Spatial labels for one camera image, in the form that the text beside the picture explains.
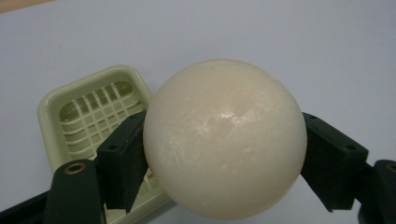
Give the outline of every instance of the white ball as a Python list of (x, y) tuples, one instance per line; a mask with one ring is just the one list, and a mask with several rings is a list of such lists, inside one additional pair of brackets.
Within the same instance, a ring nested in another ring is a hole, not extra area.
[(301, 172), (302, 112), (260, 68), (232, 60), (187, 67), (155, 94), (146, 115), (148, 165), (177, 203), (236, 219), (278, 202)]

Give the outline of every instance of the screw hole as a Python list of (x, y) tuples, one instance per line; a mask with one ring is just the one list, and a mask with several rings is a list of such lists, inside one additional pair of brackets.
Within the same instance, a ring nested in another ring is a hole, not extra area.
[(352, 145), (347, 145), (347, 146), (345, 146), (345, 148), (348, 150), (351, 150), (351, 151), (356, 150), (356, 147), (352, 146)]
[(393, 173), (396, 173), (396, 163), (390, 163), (387, 165), (387, 168), (391, 170)]
[(67, 175), (75, 175), (75, 174), (78, 174), (81, 171), (85, 170), (86, 167), (87, 167), (87, 165), (85, 163), (82, 163), (82, 162), (73, 163), (73, 164), (70, 164), (69, 166), (67, 166), (64, 169), (64, 172)]

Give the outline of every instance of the light green plastic tray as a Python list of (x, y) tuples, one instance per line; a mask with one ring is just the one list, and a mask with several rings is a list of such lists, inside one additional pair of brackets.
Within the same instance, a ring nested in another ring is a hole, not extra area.
[[(152, 98), (136, 70), (115, 65), (47, 94), (38, 119), (52, 172), (66, 162), (93, 160), (96, 149), (128, 116), (146, 110)], [(131, 213), (106, 210), (107, 223), (136, 222), (170, 199), (150, 169)]]

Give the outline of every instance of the white table surface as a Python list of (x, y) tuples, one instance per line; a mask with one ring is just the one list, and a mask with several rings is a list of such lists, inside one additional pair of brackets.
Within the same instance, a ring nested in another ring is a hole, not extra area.
[[(396, 161), (396, 2), (58, 0), (0, 14), (0, 211), (50, 188), (36, 109), (49, 91), (113, 64), (152, 92), (214, 58), (278, 77), (304, 112)], [(255, 217), (219, 221), (170, 206), (149, 223), (358, 223), (330, 214), (299, 177)]]

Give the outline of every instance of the ball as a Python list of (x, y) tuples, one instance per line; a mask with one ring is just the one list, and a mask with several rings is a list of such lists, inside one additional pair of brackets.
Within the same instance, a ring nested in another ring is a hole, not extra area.
[(303, 167), (306, 129), (277, 79), (249, 63), (211, 60), (156, 92), (144, 148), (170, 198), (202, 216), (238, 219), (288, 192)]

